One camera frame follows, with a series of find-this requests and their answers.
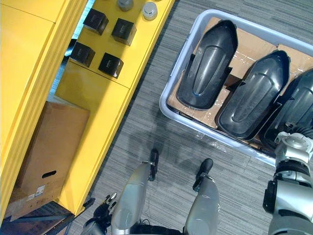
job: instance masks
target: robot leg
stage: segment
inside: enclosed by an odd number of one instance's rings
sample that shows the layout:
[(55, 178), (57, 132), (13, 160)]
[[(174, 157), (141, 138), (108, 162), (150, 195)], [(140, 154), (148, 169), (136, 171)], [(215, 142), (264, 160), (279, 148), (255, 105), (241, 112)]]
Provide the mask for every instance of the robot leg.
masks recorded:
[(213, 165), (213, 161), (209, 160), (211, 166), (207, 167), (207, 172), (201, 168), (198, 172), (197, 180), (194, 184), (194, 190), (198, 191), (198, 195), (187, 217), (183, 231), (184, 235), (216, 234), (220, 199), (214, 180), (208, 176), (208, 172)]

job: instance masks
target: white sticker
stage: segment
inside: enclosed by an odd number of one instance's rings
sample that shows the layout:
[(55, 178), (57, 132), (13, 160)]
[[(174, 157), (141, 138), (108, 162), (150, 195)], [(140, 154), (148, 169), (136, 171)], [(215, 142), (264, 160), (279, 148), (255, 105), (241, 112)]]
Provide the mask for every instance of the white sticker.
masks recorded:
[(37, 191), (36, 191), (36, 194), (35, 194), (35, 197), (37, 197), (37, 196), (43, 194), (44, 189), (45, 189), (45, 185), (42, 185), (42, 186), (38, 187), (38, 188), (37, 188)]
[(35, 194), (33, 193), (32, 195), (29, 195), (26, 201), (29, 201), (35, 197)]

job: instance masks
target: black cube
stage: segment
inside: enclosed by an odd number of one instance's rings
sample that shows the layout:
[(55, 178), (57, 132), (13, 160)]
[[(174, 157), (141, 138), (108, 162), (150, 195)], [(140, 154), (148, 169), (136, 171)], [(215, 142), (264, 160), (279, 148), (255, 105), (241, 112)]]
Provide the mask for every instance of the black cube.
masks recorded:
[(94, 54), (95, 52), (90, 47), (76, 42), (70, 58), (89, 67)]
[(112, 36), (118, 42), (131, 45), (136, 33), (136, 26), (133, 22), (118, 18), (114, 26)]
[(102, 35), (108, 22), (109, 22), (109, 19), (104, 13), (97, 11), (95, 9), (90, 9), (83, 24), (88, 29)]
[(119, 73), (123, 67), (123, 61), (120, 58), (115, 57), (114, 55), (104, 53), (102, 61), (99, 66), (99, 70), (112, 76), (118, 78)]

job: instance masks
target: gray knob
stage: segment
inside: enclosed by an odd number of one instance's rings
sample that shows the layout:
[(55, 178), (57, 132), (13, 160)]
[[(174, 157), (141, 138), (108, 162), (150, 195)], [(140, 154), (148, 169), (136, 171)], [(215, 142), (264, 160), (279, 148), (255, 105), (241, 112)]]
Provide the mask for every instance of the gray knob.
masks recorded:
[(143, 17), (146, 20), (153, 20), (157, 17), (157, 5), (154, 2), (147, 2), (142, 8)]
[(129, 11), (134, 5), (133, 0), (118, 0), (117, 3), (122, 11)]

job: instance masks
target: gray carpet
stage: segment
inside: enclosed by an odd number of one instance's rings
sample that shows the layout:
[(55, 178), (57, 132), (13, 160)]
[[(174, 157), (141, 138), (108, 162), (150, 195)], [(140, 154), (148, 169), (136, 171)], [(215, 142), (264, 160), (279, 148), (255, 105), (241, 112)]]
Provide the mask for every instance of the gray carpet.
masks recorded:
[(195, 18), (206, 9), (234, 14), (313, 44), (311, 0), (176, 1), (95, 181), (95, 204), (74, 220), (70, 234), (80, 234), (108, 193), (121, 192), (152, 147), (160, 151), (159, 171), (156, 180), (149, 182), (142, 218), (182, 230), (196, 196), (192, 191), (195, 173), (210, 157), (222, 207), (217, 234), (267, 234), (271, 216), (264, 212), (262, 202), (274, 168), (213, 139), (197, 137), (197, 132), (169, 120), (159, 110), (158, 100), (176, 56)]

